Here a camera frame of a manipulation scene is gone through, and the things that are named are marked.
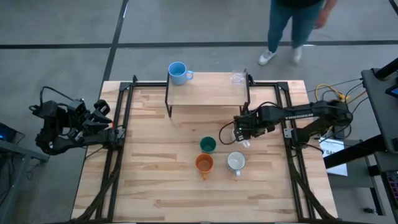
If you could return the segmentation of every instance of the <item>white paper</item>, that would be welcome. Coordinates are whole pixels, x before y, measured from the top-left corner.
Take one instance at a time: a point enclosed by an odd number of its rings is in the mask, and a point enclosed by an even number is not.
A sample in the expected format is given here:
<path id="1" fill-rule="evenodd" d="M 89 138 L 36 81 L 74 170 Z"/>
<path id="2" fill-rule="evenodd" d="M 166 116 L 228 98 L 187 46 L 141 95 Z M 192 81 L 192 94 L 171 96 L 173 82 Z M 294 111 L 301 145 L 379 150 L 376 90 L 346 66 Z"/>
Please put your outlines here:
<path id="1" fill-rule="evenodd" d="M 327 139 L 320 143 L 321 149 L 323 150 L 323 157 L 329 156 L 335 152 L 344 149 L 344 143 L 342 141 L 337 141 L 333 139 Z M 347 174 L 347 164 L 338 165 L 327 169 L 329 174 L 348 176 Z"/>

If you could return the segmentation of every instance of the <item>gray floor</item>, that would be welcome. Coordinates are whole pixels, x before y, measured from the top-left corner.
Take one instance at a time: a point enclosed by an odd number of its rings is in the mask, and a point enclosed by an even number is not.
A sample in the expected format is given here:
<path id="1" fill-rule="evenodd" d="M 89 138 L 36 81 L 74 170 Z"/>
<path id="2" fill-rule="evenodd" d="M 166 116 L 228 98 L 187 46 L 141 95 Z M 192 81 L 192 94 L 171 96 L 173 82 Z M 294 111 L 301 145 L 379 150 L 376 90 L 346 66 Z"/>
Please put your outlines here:
<path id="1" fill-rule="evenodd" d="M 120 42 L 266 41 L 269 0 L 130 0 Z M 0 44 L 110 43 L 122 0 L 0 0 Z M 328 24 L 310 40 L 398 40 L 398 16 L 388 0 L 340 0 Z M 290 39 L 290 25 L 283 40 Z M 300 65 L 291 64 L 290 47 L 265 67 L 257 64 L 262 47 L 118 49 L 110 80 L 165 80 L 170 62 L 181 60 L 193 71 L 230 71 L 246 67 L 257 80 L 305 80 L 307 90 L 320 83 L 360 77 L 361 70 L 381 67 L 397 57 L 398 45 L 305 47 Z M 26 133 L 21 144 L 40 150 L 34 138 L 42 121 L 29 105 L 49 85 L 82 97 L 88 107 L 98 97 L 109 49 L 0 50 L 0 121 Z M 338 86 L 345 93 L 356 82 Z M 63 100 L 51 92 L 46 99 Z M 315 100 L 313 93 L 310 100 Z M 379 134 L 368 101 L 354 115 L 350 139 Z M 70 218 L 83 164 L 83 151 L 53 156 L 25 180 L 12 223 L 47 223 Z M 347 221 L 393 223 L 365 214 L 373 207 L 369 190 L 333 189 L 339 217 Z"/>

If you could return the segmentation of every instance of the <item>shoe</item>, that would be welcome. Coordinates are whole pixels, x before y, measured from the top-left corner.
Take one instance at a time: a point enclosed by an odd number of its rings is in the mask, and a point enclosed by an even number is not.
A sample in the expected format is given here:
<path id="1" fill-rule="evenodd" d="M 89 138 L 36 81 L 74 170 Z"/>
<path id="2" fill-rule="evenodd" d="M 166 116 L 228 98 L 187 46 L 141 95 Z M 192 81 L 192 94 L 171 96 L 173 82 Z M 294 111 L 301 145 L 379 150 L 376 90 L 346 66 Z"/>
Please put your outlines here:
<path id="1" fill-rule="evenodd" d="M 296 49 L 293 49 L 293 62 L 298 64 L 301 59 L 301 54 L 302 54 L 302 46 L 297 47 Z"/>
<path id="2" fill-rule="evenodd" d="M 266 63 L 268 63 L 269 60 L 271 60 L 271 58 L 275 56 L 275 54 L 276 52 L 272 53 L 269 50 L 264 52 L 259 58 L 259 65 L 265 65 Z"/>

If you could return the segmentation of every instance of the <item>blue jeans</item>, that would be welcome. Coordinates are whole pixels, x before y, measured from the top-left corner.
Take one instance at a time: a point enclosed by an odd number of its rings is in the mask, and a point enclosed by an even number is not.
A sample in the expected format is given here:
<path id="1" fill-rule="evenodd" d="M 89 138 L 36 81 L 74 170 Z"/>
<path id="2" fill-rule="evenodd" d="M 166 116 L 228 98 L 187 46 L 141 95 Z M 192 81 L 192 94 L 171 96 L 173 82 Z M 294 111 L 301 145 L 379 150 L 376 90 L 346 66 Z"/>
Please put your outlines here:
<path id="1" fill-rule="evenodd" d="M 297 48 L 303 45 L 315 26 L 322 6 L 323 1 L 320 1 L 314 6 L 294 9 L 280 5 L 277 0 L 272 0 L 269 14 L 268 50 L 276 52 L 287 21 L 291 17 L 293 17 L 292 47 Z"/>

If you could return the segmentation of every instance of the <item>green mug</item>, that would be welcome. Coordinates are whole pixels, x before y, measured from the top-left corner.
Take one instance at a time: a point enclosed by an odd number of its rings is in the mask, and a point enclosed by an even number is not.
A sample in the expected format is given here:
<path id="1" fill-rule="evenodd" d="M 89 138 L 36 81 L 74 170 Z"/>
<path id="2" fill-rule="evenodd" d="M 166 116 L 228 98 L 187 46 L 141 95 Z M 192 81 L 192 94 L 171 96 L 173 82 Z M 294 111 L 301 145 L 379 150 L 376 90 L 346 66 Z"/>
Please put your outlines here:
<path id="1" fill-rule="evenodd" d="M 200 141 L 200 148 L 202 152 L 211 154 L 216 149 L 216 140 L 209 136 L 204 137 Z"/>

